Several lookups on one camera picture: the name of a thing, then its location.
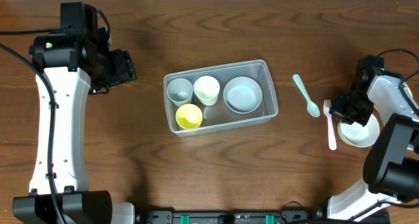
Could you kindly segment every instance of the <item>black device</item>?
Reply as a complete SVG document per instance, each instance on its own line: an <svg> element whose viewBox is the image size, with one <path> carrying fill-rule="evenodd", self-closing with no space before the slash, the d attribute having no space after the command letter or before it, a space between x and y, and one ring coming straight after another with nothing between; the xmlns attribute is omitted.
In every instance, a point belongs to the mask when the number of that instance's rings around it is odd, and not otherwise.
<svg viewBox="0 0 419 224"><path fill-rule="evenodd" d="M109 51L111 28L101 11L107 27L98 28L98 12L84 3L62 3L60 29L35 39L29 49L35 66L67 66L69 71L83 69L91 78L89 93L137 79L130 53Z"/></svg>
<svg viewBox="0 0 419 224"><path fill-rule="evenodd" d="M355 81L350 85L349 94L339 94L333 102L330 113L344 123L357 122L365 126L374 111L374 103L367 96L371 82L376 76L388 75L403 78L398 73L384 69L384 59L368 55L357 62Z"/></svg>

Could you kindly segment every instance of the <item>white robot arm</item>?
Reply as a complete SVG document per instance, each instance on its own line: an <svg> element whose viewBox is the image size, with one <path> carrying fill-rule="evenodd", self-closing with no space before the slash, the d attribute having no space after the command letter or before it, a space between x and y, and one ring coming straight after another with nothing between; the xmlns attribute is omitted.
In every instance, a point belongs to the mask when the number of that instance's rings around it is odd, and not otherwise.
<svg viewBox="0 0 419 224"><path fill-rule="evenodd" d="M29 52L40 101L39 142L29 196L13 200L13 213L24 223L135 223L130 203L112 202L108 191L88 191L84 163L84 109L88 94L133 81L136 73L127 51L109 50L110 27L98 28L100 10L84 3L62 3L61 29L37 37ZM48 173L48 144L53 90L55 106L52 150L53 184Z"/></svg>
<svg viewBox="0 0 419 224"><path fill-rule="evenodd" d="M385 127L365 161L363 179L329 199L327 218L361 221L390 203L419 198L419 164L405 158L408 146L416 152L419 148L414 132L418 106L401 81L384 70L382 58L368 56L358 63L351 94L335 102L334 116L364 125L375 105Z"/></svg>

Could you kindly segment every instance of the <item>gray cup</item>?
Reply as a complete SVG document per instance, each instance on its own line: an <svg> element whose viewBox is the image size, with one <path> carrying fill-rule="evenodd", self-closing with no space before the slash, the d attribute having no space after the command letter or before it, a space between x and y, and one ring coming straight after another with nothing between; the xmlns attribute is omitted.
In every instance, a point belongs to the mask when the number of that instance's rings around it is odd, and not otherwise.
<svg viewBox="0 0 419 224"><path fill-rule="evenodd" d="M169 99L181 107L184 104L192 102L193 93L192 83L186 79L175 79L168 85L167 94Z"/></svg>

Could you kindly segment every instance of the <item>clear plastic container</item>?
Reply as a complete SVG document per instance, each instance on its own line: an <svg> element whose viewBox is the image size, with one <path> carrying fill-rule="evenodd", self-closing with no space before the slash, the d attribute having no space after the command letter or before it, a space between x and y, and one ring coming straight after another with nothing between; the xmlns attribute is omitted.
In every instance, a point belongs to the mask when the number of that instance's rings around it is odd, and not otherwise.
<svg viewBox="0 0 419 224"><path fill-rule="evenodd" d="M166 93L170 82L178 78L189 80L192 84L203 76L215 77L220 83L220 93L217 103L213 106L203 105L198 97L192 97L192 103L197 105L204 116L201 127L182 130L176 123L175 114L178 107L168 98ZM223 91L225 85L235 77L249 77L255 80L262 89L262 103L260 106L246 114L237 114L228 108L224 101ZM213 67L205 67L183 71L179 73L170 73L164 77L164 103L166 105L166 114L168 117L170 130L178 136L192 136L216 132L242 126L251 126L268 122L272 117L278 114L278 103L274 83L269 74L268 66L263 60L252 60L234 64L225 64Z"/></svg>

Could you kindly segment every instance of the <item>wooden table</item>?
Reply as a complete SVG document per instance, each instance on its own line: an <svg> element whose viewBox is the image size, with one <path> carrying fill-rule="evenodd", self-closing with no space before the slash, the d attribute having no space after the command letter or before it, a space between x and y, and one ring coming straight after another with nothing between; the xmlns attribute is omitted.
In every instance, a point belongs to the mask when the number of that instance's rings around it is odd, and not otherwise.
<svg viewBox="0 0 419 224"><path fill-rule="evenodd" d="M2 1L0 29L57 28L62 1ZM366 54L419 52L415 0L93 0L129 50L138 80L89 96L85 159L90 190L117 201L176 210L273 210L290 200L315 206L361 178L368 149L327 146L326 118L311 117L292 75L322 105L346 92ZM0 36L28 57L36 35ZM166 74L263 59L280 112L266 124L178 138L164 110ZM0 51L0 223L17 223L12 199L28 193L37 154L35 75ZM407 75L405 54L386 67ZM418 78L409 86L417 96ZM390 208L393 223L417 210Z"/></svg>

